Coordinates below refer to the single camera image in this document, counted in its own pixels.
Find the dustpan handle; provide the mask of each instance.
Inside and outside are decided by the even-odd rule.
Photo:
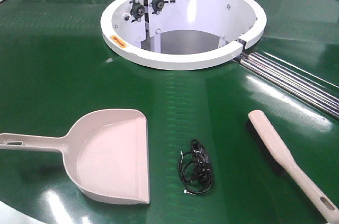
[[[0,134],[0,149],[62,152],[64,147],[65,141],[63,138],[12,133]]]

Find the dustpan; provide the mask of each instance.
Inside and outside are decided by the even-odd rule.
[[[69,178],[89,198],[150,202],[147,120],[138,110],[94,111],[60,138],[2,133],[0,149],[61,152]]]

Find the brush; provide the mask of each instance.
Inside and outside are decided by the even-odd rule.
[[[318,186],[301,170],[291,152],[261,110],[248,114],[247,129],[258,143],[273,171],[286,171],[330,224],[339,224],[339,210]]]

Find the hole in brush handle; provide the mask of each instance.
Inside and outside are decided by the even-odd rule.
[[[320,200],[323,202],[323,204],[331,211],[334,211],[335,208],[334,206],[326,199],[324,198],[323,196],[320,197]]]
[[[22,141],[7,142],[6,145],[23,146],[23,142]]]

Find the orange sticker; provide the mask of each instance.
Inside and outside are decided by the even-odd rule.
[[[113,35],[110,37],[116,44],[118,44],[120,46],[120,48],[125,48],[127,47],[127,44],[122,40],[120,39],[118,36],[116,35]]]

